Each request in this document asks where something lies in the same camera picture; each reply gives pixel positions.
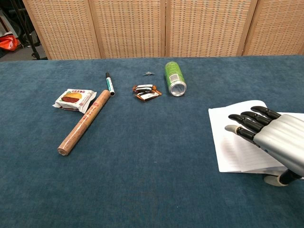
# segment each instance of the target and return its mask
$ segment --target woven room divider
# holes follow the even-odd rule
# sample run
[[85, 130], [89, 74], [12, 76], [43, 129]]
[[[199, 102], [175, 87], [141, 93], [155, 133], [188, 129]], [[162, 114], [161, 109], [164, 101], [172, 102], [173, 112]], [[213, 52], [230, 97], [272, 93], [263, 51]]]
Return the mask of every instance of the woven room divider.
[[87, 0], [23, 0], [48, 59], [100, 58]]
[[167, 0], [166, 56], [240, 56], [257, 0]]
[[304, 54], [304, 0], [259, 0], [244, 55]]
[[165, 0], [89, 0], [105, 58], [165, 56]]

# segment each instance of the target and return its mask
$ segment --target wooden rolling pin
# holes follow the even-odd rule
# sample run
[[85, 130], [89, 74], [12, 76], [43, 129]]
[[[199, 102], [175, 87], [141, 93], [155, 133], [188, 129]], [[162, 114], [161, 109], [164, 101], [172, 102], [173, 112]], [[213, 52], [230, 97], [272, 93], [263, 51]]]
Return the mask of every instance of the wooden rolling pin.
[[68, 134], [64, 141], [58, 147], [58, 153], [61, 155], [68, 155], [81, 136], [85, 133], [86, 129], [90, 126], [92, 121], [95, 119], [101, 108], [105, 105], [107, 100], [110, 98], [110, 92], [104, 90], [95, 102], [91, 105], [89, 110], [84, 114], [81, 120], [73, 128], [73, 130]]

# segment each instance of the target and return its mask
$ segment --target cookie package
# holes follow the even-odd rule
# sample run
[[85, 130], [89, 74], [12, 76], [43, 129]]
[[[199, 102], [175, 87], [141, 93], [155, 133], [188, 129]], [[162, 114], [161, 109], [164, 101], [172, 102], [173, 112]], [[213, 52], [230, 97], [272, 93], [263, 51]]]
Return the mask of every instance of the cookie package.
[[96, 97], [96, 92], [85, 89], [67, 89], [53, 104], [55, 108], [80, 111], [86, 113], [90, 102]]

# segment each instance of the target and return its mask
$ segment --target blue table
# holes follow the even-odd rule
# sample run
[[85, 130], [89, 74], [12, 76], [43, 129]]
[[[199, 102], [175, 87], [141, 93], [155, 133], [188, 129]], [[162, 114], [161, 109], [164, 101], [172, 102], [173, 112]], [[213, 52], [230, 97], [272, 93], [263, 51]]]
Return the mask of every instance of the blue table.
[[[169, 94], [177, 61], [188, 90]], [[80, 112], [52, 107], [67, 89], [116, 91], [69, 156], [57, 147]], [[153, 76], [143, 76], [147, 71]], [[0, 227], [304, 227], [304, 182], [267, 185], [220, 173], [208, 108], [262, 100], [304, 113], [304, 56], [0, 63]], [[146, 103], [135, 84], [163, 95]]]

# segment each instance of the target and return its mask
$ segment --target notebook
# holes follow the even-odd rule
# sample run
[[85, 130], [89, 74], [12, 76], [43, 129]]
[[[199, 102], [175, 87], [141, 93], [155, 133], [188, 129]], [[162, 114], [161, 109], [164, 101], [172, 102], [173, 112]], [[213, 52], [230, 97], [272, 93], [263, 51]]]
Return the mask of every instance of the notebook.
[[[225, 130], [226, 125], [240, 125], [236, 121], [228, 118], [230, 114], [241, 114], [244, 111], [250, 111], [250, 108], [253, 106], [266, 107], [266, 104], [263, 101], [252, 100], [233, 104], [227, 107], [209, 109], [210, 123], [218, 160], [218, 169], [220, 172], [246, 172], [280, 175], [287, 169], [284, 165], [252, 143]], [[280, 114], [289, 114], [304, 120], [304, 114]]]

